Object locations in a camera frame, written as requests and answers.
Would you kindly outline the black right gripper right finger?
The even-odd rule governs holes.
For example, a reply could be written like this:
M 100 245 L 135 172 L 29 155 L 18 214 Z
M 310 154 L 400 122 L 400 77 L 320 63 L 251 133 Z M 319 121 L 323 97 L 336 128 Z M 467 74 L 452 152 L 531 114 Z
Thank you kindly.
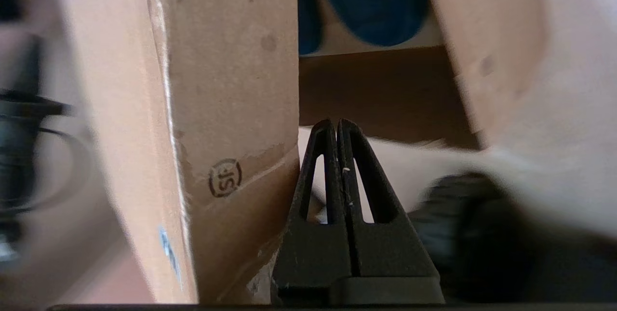
M 440 276 L 361 128 L 337 127 L 351 276 L 335 304 L 443 304 Z

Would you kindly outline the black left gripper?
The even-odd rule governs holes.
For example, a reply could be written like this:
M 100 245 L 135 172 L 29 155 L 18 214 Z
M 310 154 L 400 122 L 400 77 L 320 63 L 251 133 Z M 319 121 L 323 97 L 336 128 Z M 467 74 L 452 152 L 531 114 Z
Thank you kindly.
M 18 217 L 60 203 L 73 192 L 69 179 L 50 199 L 31 203 L 37 180 L 34 161 L 39 133 L 57 135 L 68 145 L 71 140 L 66 133 L 44 128 L 42 122 L 48 116 L 64 115 L 70 106 L 18 91 L 2 92 L 0 101 L 1 258 L 19 258 L 23 230 Z

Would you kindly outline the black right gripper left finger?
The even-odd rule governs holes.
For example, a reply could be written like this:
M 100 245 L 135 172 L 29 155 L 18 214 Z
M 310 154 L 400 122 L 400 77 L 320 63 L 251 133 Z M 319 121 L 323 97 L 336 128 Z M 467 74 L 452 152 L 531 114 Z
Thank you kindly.
M 324 164 L 326 224 L 307 218 L 318 157 Z M 349 287 L 354 267 L 345 200 L 335 127 L 324 120 L 311 129 L 308 139 L 272 272 L 272 304 L 353 303 Z

